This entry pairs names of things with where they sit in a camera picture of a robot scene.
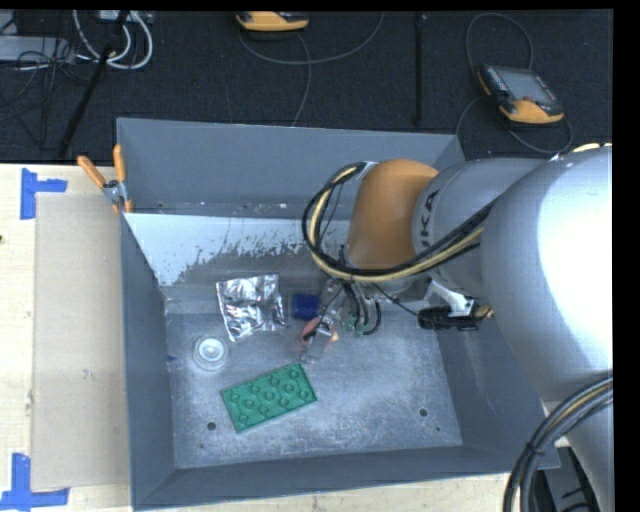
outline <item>cardboard sheet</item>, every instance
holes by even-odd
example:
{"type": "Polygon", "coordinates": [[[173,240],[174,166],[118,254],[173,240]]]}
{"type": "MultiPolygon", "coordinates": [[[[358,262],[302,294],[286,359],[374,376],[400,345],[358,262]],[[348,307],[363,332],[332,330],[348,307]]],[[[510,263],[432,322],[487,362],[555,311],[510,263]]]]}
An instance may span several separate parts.
{"type": "Polygon", "coordinates": [[[108,201],[39,194],[33,490],[129,481],[120,280],[108,201]]]}

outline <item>black floor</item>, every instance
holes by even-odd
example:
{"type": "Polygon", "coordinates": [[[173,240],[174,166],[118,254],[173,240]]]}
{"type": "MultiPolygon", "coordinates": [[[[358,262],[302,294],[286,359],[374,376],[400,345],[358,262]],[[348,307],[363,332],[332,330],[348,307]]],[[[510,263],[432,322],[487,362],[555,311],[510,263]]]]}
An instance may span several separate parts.
{"type": "MultiPolygon", "coordinates": [[[[94,12],[79,11],[78,19],[100,51],[112,25],[98,23],[94,12]]],[[[454,133],[480,96],[468,59],[526,68],[530,48],[532,69],[556,92],[569,123],[517,132],[522,143],[482,98],[459,126],[465,156],[550,156],[612,141],[612,9],[424,11],[418,18],[413,11],[311,12],[308,27],[283,41],[250,39],[231,12],[154,13],[150,62],[136,71],[107,68],[71,139],[65,134],[76,126],[73,114],[97,65],[76,60],[20,71],[15,62],[0,64],[0,161],[73,162],[86,154],[110,165],[118,117],[454,133]],[[487,12],[502,16],[476,18],[487,12]],[[309,58],[322,62],[304,64],[309,58]]],[[[80,45],[71,11],[16,10],[16,18],[20,34],[80,45]]],[[[128,26],[130,55],[139,61],[144,33],[128,26]]]]}

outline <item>handheld device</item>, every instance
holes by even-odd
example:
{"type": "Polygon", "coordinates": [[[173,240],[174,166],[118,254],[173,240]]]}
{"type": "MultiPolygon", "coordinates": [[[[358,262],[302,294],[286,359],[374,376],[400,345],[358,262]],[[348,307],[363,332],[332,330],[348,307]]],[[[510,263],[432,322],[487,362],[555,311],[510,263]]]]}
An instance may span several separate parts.
{"type": "Polygon", "coordinates": [[[244,29],[255,32],[288,32],[309,24],[306,14],[285,11],[238,11],[236,20],[244,29]]]}
{"type": "Polygon", "coordinates": [[[564,117],[562,103],[535,71],[483,64],[476,77],[498,113],[514,127],[550,125],[564,117]]]}

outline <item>gray bin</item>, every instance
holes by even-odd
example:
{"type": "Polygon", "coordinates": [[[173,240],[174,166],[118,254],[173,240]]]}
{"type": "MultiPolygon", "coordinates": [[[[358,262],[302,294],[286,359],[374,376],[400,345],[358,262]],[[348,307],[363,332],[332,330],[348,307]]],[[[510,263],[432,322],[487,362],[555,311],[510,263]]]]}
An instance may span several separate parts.
{"type": "Polygon", "coordinates": [[[285,304],[319,292],[299,224],[336,170],[399,157],[443,170],[464,161],[455,136],[124,118],[117,132],[135,207],[121,216],[135,509],[511,471],[544,411],[493,320],[436,333],[384,305],[374,336],[345,333],[305,365],[316,402],[239,433],[222,389],[297,362],[303,324],[229,343],[214,372],[192,357],[198,337],[226,336],[217,281],[278,273],[285,304]]]}

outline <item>green lego plate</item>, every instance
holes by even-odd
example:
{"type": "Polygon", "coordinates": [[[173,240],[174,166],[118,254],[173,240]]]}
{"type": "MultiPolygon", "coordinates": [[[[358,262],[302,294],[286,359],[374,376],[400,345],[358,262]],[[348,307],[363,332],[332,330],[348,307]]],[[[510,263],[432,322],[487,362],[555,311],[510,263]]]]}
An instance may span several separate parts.
{"type": "Polygon", "coordinates": [[[300,363],[225,388],[221,394],[238,432],[317,400],[300,363]]]}

